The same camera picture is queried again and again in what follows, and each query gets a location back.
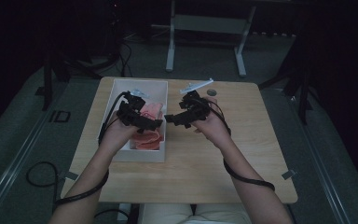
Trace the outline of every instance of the forearm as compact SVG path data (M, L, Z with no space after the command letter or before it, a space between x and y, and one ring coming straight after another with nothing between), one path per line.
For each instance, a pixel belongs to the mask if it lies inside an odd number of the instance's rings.
M65 195L75 196L95 188L106 174L115 152L100 147L89 164ZM101 190L84 199L59 205L49 223L92 223Z
M220 150L226 163L237 175L263 180L233 142L230 141ZM232 181L253 223L291 223L283 204L272 189L235 178Z

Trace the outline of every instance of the open box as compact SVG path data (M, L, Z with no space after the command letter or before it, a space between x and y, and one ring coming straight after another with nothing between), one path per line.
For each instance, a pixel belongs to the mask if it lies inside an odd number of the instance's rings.
M116 98L124 91L139 90L147 94L148 98L143 98L145 104L162 103L161 112L167 114L167 98L168 98L168 82L160 80L141 80L141 79L119 79L115 78L113 88L110 93L109 102L107 104L102 123L105 121L109 110L113 106ZM114 108L118 110L120 103L127 101L121 97ZM165 162L165 136L166 136L166 120L164 116L161 118L162 124L159 127L159 134L162 140L159 142L159 148L155 150L136 149L132 139L117 152L113 161L147 161L147 162Z

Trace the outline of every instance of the black cable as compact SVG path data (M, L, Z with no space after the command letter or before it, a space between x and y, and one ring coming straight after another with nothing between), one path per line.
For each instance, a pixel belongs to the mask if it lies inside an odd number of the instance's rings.
M124 43L124 42L122 42L121 44L124 45L125 47L127 47L127 49L129 50L129 55L127 56L127 59L126 59L126 60L124 60L124 58L123 58L122 55L120 54L120 59L121 59L121 64L122 64L121 76L124 77L124 76L125 76L126 67L129 67L129 66L128 66L128 62L129 62L130 57L131 57L131 55L132 55L132 49L131 49L131 47L130 47L128 44L126 44L126 43Z
M33 182L30 178L30 173L33 171L33 169L38 166L38 165L41 165L41 164L47 164L49 165L53 171L54 171L54 182L53 183L50 183L50 184L44 184L44 185L40 185L40 184L36 184L35 182ZM57 201L57 192L58 192L58 183L60 181L59 179L59 176L58 176L58 169L57 167L49 162L49 161L40 161L40 162L37 162L36 164L34 164L33 166L31 166L31 168L27 171L26 175L25 175L25 178L27 180L27 182L34 186L34 187L38 187L38 188L48 188L48 187L51 187L51 186L54 186L54 193L53 193L53 200L52 200L52 203L53 203L53 207L52 207L52 212L54 212L55 210L55 203Z
M108 213L108 212L119 212L119 213L123 214L127 219L130 218L130 216L127 213L125 213L124 211L121 211L120 209L115 209L115 208L107 209L107 210L104 210L102 212L99 212L99 213L95 214L94 217L98 217L98 216L100 216L100 215L102 215L104 213Z
M52 183L49 183L49 184L36 184L34 181L31 180L30 178L30 173L33 171L33 169L38 166L38 165L41 165L41 164L47 164L49 165L53 171L54 171L54 182ZM58 169L57 167L49 162L49 161L40 161L40 162L37 162L36 164L34 164L26 173L25 177L26 177L26 180L27 182L34 186L34 187L38 187L38 188L47 188L47 187L51 187L53 186L54 187L54 195L53 195L53 204L54 204L54 207L53 207L53 210L55 208L56 205L60 205L60 204L64 204L64 203L71 203L71 202L75 202L75 201L78 201L80 199L84 199L84 198L87 198L89 197L90 195L94 194L95 192L97 192L99 189L101 189L103 187L103 185L106 183L107 181L107 178L109 176L109 171L106 172L105 176L103 177L103 180L93 189L90 189L84 193L81 193L81 194L77 194L75 196L71 196L71 197L68 197L68 198L63 198L63 199L59 199L57 200L57 192L58 192L58 184L60 182L60 179L59 179L59 175L58 175Z
M113 120L110 124L109 124L109 120L110 120L110 117L112 117L112 114L113 114L113 111L116 107L116 104L118 102L118 100L123 96L125 95L125 92L122 92L121 94L119 94L117 97L116 97L116 100L113 102L112 104L112 107L110 108L109 110L109 113L107 114L106 116L106 119L105 119L105 122L103 123L102 127L101 127L101 130L100 130L100 135L98 136L98 144L101 144L101 142L103 141L103 136L104 136L104 133L106 131L106 129L111 125L113 124L113 122L116 121Z
M295 213L293 213L292 207L290 206L290 204L287 204L286 206L287 206L287 209L289 210L290 215L292 216L293 223L297 224Z
M114 58L112 55L109 55L107 57L107 60L105 62L101 62L101 63L96 63L96 64L92 64L92 65L89 65L87 66L89 69L92 69L92 70L100 70L100 69L103 69L103 68L106 68L110 65L113 65L114 63L117 62L117 59Z
M228 125L225 121L225 117L223 115L223 111L222 109L220 108L219 105L217 105L215 102L212 102L212 101L209 101L209 100L206 100L206 99L203 99L205 100L206 102L208 102L209 104L213 104L213 105L216 105L217 108L219 109L219 112L215 111L214 109L212 109L209 105L206 105L205 103L203 103L201 100L199 99L189 99L189 101L192 101L194 103L197 103L198 105L201 105L205 108L208 108L210 110L210 112L213 112L218 118L220 118L220 120L222 120L222 122L224 123L224 125L226 126L226 129L228 131L228 133L231 135L231 130L228 128ZM275 191L275 186L267 181L264 181L264 180L256 180L256 179L249 179L249 178L246 178L246 177L243 177L243 176L240 176L238 174L236 174L232 169L231 167L229 167L229 165L226 163L226 161L223 159L223 164L225 165L225 168L226 168L226 171L232 176L234 177L235 179L238 179L242 182L245 182L245 183L248 183L248 184L254 184L254 185L258 185L258 186L264 186L264 187L267 187L267 188L270 188L272 189L273 191Z
M118 118L114 119L110 124L108 124L108 125L106 126L106 129L108 129L108 128L110 127L110 125L112 125L114 122L116 122L116 120L118 120Z
M220 120L222 120L223 124L226 126L226 129L228 131L228 133L231 135L231 130L229 129L228 127L228 124L226 123L226 120L225 120L225 117L223 115L223 111L222 109L220 108L220 106L218 106L215 102L212 102L212 101L209 101L209 100L206 100L206 99L203 99L205 100L206 102L210 103L210 104L214 104L217 106L217 108L219 109L220 113L215 111L214 109L212 109L209 105L206 105L205 103L203 103L201 100L199 99L189 99L189 101L192 101L192 102L195 102L197 103L198 105L201 105L203 106L204 108L207 108L209 109L210 112L213 112L218 118L220 118Z
M94 194L95 192L97 192L98 190L100 190L103 187L103 185L106 183L108 177L109 177L109 170L106 171L106 174L104 175L103 180L97 186L95 186L95 188L90 189L84 193L77 194L75 196L59 199L55 202L56 205L61 205L64 203L72 203L72 202L78 201L80 199L89 197L90 195Z
M242 182L248 183L248 184L254 184L254 185L258 185L258 186L263 186L263 187L267 187L272 189L273 191L275 191L275 186L267 181L264 180L256 180L256 179L249 179L240 175L237 175L232 169L231 167L229 167L229 165L226 163L226 161L223 159L223 164L225 165L226 171L228 172L229 175L231 175L232 177L234 177L235 179L238 179Z

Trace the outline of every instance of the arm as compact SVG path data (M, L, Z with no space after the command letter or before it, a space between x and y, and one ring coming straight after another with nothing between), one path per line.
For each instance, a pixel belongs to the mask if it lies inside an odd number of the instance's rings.
M94 156L65 197L86 192L97 186L109 169L113 157L136 130L136 127L125 126L120 120L110 125ZM101 190L87 198L60 205L49 223L92 223L100 194Z
M249 164L236 144L231 139L225 125L214 113L210 113L206 120L197 120L192 123L198 133L203 133L217 148L238 175L263 180L263 178ZM253 223L292 223L283 204L272 189L241 182L232 178L235 189Z

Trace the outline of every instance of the small white object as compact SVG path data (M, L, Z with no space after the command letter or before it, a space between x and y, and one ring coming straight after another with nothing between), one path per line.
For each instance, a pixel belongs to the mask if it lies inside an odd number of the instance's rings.
M133 91L130 91L130 94L133 96L139 96L139 97L146 98L146 99L149 99L149 97L150 97L148 94L141 92L138 89L134 89Z
M197 90L197 89L199 89L201 87L204 87L204 86L206 86L208 84L211 84L211 83L213 83L212 78L209 78L208 81L203 81L203 82L199 82L199 83L195 83L195 84L189 83L187 88L180 90L180 93L185 94L185 93L188 93L190 91Z

